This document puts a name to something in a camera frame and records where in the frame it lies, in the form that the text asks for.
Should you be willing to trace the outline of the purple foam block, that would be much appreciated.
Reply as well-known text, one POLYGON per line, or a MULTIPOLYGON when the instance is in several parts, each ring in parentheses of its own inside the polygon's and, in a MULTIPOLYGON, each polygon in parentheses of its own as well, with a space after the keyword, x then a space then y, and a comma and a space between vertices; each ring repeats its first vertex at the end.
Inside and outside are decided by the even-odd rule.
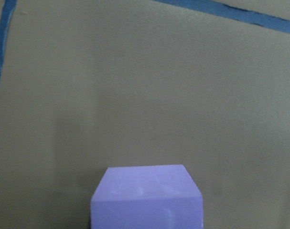
POLYGON ((202 229, 203 196, 184 165, 109 167, 90 219, 93 229, 202 229))

